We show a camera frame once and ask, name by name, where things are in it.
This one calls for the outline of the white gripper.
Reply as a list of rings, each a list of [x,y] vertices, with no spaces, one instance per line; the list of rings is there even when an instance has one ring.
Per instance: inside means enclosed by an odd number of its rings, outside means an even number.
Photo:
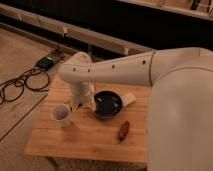
[[[75,104],[85,104],[94,98],[94,84],[91,82],[71,84],[71,99]]]

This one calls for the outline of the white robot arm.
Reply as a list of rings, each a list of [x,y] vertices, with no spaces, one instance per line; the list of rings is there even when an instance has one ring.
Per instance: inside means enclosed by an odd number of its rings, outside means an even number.
[[[77,103],[90,82],[150,86],[148,171],[213,171],[213,51],[155,50],[97,63],[78,52],[59,75]]]

